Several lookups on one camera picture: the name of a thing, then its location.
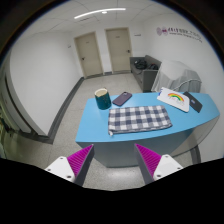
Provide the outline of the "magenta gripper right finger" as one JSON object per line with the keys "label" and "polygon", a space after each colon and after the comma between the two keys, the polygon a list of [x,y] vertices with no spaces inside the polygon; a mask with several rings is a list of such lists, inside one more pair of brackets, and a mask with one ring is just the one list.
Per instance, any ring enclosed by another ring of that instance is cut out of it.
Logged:
{"label": "magenta gripper right finger", "polygon": [[150,184],[182,169],[170,155],[160,155],[142,145],[134,145],[135,155],[145,184]]}

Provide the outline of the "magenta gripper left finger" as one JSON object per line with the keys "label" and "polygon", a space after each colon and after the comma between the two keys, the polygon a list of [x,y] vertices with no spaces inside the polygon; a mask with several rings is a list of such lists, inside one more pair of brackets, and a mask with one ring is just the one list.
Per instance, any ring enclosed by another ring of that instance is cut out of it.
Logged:
{"label": "magenta gripper left finger", "polygon": [[68,157],[58,157],[46,171],[82,186],[93,157],[94,145],[91,144]]}

